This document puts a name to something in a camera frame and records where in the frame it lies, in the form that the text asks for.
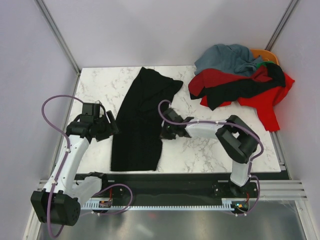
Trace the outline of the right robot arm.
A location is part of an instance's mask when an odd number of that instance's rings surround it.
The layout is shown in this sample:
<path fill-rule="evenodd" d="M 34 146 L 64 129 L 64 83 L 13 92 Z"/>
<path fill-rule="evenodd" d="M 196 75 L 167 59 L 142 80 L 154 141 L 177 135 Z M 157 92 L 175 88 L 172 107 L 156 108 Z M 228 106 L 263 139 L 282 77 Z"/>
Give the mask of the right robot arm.
<path fill-rule="evenodd" d="M 240 197 L 248 191 L 251 178 L 252 160 L 258 145 L 258 135 L 238 116 L 231 115 L 225 121 L 199 120 L 193 117 L 182 118 L 173 108 L 159 110 L 163 119 L 161 138 L 174 140 L 180 138 L 217 139 L 232 160 L 228 180 L 229 191 Z"/>

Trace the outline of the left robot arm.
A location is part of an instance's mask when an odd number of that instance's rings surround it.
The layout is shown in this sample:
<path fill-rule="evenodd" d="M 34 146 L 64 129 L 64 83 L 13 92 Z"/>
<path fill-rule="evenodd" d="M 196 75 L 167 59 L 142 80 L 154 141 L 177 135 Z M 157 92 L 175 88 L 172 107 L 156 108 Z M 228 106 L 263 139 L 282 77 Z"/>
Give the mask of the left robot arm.
<path fill-rule="evenodd" d="M 78 185 L 74 185 L 74 179 L 92 140 L 100 142 L 118 132 L 111 111 L 106 111 L 100 102 L 83 103 L 81 114 L 66 127 L 66 144 L 49 180 L 42 190 L 31 195 L 31 204 L 41 223 L 74 226 L 81 207 L 91 197 L 109 193 L 105 173 L 90 172 Z"/>

